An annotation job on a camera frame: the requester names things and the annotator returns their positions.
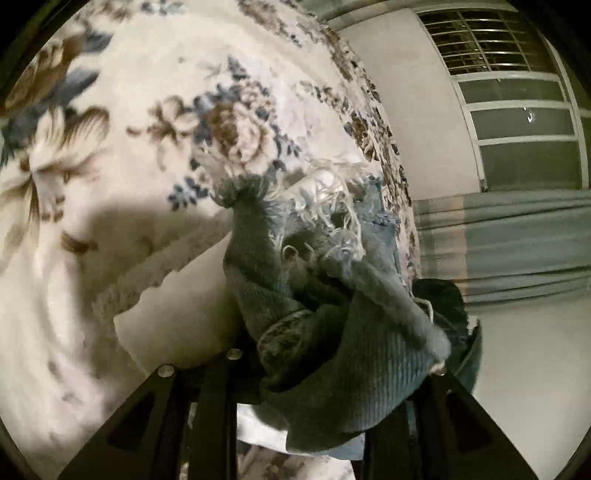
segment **brown flower pattern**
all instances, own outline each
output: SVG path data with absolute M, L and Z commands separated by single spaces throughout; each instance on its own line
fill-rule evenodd
M 214 183 L 230 175 L 263 174 L 277 157 L 275 132 L 243 104 L 216 105 L 206 117 L 212 146 L 198 153 Z
M 85 47 L 85 33 L 46 45 L 22 73 L 4 105 L 0 104 L 0 117 L 10 118 L 44 99 L 66 77 L 70 64 Z
M 185 109 L 181 97 L 173 95 L 157 102 L 148 110 L 148 114 L 154 118 L 145 130 L 128 127 L 127 134 L 138 137 L 146 133 L 150 141 L 156 145 L 156 163 L 161 171 L 166 171 L 165 157 L 167 149 L 181 150 L 188 148 L 190 137 L 199 124 L 199 119 L 194 112 Z
M 99 147 L 108 132 L 109 112 L 98 107 L 90 107 L 68 122 L 59 107 L 50 108 L 40 118 L 28 147 L 17 152 L 20 175 L 0 193 L 0 207 L 15 202 L 24 207 L 5 238 L 0 273 L 28 231 L 36 232 L 40 221 L 63 218 L 64 185 L 75 177 L 96 175 Z

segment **curtain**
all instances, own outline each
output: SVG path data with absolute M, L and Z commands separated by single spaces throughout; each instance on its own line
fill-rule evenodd
M 424 278 L 467 303 L 591 287 L 591 192 L 473 193 L 414 203 Z

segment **white cloth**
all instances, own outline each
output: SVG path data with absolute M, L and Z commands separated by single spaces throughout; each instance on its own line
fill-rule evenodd
M 230 235 L 180 272 L 169 273 L 115 317 L 121 345 L 147 375 L 162 364 L 203 365 L 234 346 L 241 316 L 223 273 L 229 241 Z

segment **gray cloth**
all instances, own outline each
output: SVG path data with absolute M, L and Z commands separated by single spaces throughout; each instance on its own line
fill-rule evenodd
M 361 260 L 346 229 L 304 223 L 291 202 L 264 200 L 273 182 L 238 178 L 217 190 L 234 215 L 224 269 L 267 374 L 262 396 L 288 425 L 287 449 L 321 452 L 384 419 L 450 344 L 401 284 L 397 219 L 375 182 L 355 202 Z M 344 211 L 325 213 L 338 225 Z M 286 245 L 299 255 L 284 258 Z
M 466 303 L 566 293 L 591 285 L 591 192 L 475 193 L 414 202 L 426 277 Z

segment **white wall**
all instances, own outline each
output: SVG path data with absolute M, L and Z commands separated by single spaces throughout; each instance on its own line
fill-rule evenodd
M 449 73 L 410 9 L 342 30 L 376 84 L 417 200 L 480 191 L 476 159 Z
M 471 313 L 484 338 L 475 397 L 552 480 L 591 424 L 591 293 Z

